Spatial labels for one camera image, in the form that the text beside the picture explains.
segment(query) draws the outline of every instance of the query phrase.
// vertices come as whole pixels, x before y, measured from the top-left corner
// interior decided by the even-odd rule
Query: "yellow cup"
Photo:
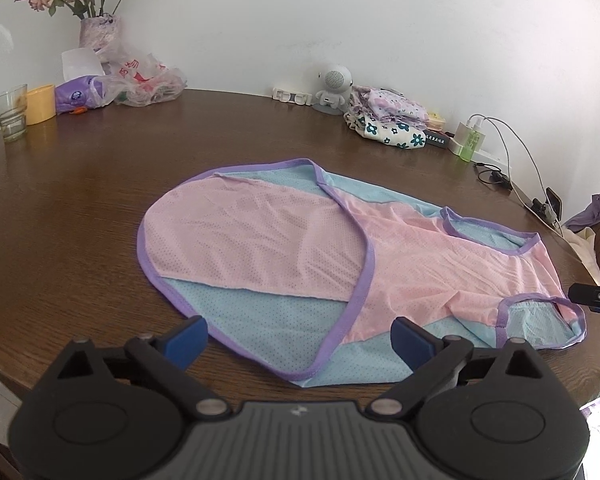
[[[56,86],[44,85],[27,92],[27,126],[38,124],[56,114]]]

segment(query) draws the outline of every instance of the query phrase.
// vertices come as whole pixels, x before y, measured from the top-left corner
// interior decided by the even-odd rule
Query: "round wooden table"
[[[174,102],[62,115],[0,138],[0,378],[22,395],[76,335],[117,346],[182,318],[136,259],[147,208],[211,168],[308,157],[333,173],[448,205],[464,216],[539,231],[564,290],[592,283],[570,247],[446,150],[362,139],[342,118],[269,98],[187,90]],[[600,314],[585,341],[543,355],[580,404],[600,396]],[[354,398],[382,385],[301,389],[210,341],[189,369],[231,402]]]

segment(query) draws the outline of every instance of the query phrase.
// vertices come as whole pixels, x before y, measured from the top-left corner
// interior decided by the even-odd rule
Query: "folded cloth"
[[[401,122],[424,130],[429,116],[423,106],[405,97],[369,86],[353,86],[349,98],[349,111],[364,114],[380,123]]]
[[[567,220],[564,226],[573,232],[577,232],[598,222],[600,222],[600,194],[592,195],[591,204],[584,211]]]
[[[424,131],[409,126],[407,123],[381,123],[371,114],[355,115],[351,112],[344,114],[344,120],[349,128],[365,139],[373,139],[389,146],[397,146],[404,150],[421,148],[427,139]]]
[[[378,119],[391,118],[395,120],[395,118],[406,117],[422,124],[429,121],[429,116],[423,106],[388,90],[372,88],[369,91],[368,103]]]

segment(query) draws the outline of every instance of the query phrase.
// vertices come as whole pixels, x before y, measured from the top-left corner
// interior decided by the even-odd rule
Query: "purple cloth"
[[[591,204],[582,213],[578,213],[570,220],[567,220],[564,226],[577,233],[585,227],[590,227],[598,222],[600,222],[600,194],[593,195],[591,197]]]
[[[93,82],[95,91],[100,100],[96,99],[91,89],[91,80],[96,76],[86,75],[56,87],[56,112],[63,114],[73,112],[76,108],[86,106],[87,108],[99,108],[102,106],[102,83],[99,80]]]

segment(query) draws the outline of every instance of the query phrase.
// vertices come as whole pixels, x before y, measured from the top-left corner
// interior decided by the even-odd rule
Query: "green bottle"
[[[469,135],[464,142],[464,146],[462,150],[460,150],[459,157],[465,162],[471,162],[472,156],[475,153],[475,147],[478,145],[478,141],[480,140],[480,133],[475,130],[471,130]]]

